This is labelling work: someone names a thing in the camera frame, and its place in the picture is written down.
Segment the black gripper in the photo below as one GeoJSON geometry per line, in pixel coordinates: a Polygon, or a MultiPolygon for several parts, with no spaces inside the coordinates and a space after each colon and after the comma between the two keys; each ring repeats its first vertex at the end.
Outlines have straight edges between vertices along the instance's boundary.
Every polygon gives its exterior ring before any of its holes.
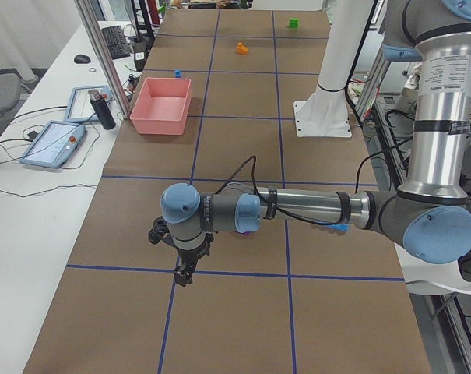
{"type": "Polygon", "coordinates": [[[203,233],[203,241],[200,244],[194,244],[193,249],[179,249],[178,255],[181,259],[181,265],[174,269],[174,281],[176,284],[192,284],[192,274],[196,268],[197,262],[204,256],[210,255],[211,234],[203,233]]]}

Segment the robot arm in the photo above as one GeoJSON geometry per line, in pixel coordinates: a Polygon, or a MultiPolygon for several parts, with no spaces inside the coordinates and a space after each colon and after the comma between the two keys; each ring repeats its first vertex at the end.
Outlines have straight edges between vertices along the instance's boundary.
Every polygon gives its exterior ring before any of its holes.
{"type": "Polygon", "coordinates": [[[148,234],[180,258],[174,280],[192,282],[217,232],[254,232],[278,216],[318,226],[353,224],[375,231],[427,263],[471,251],[471,213],[460,185],[471,130],[471,1],[390,1],[385,57],[421,61],[408,176],[395,192],[314,192],[226,181],[200,194],[185,183],[162,193],[162,214],[148,234]]]}

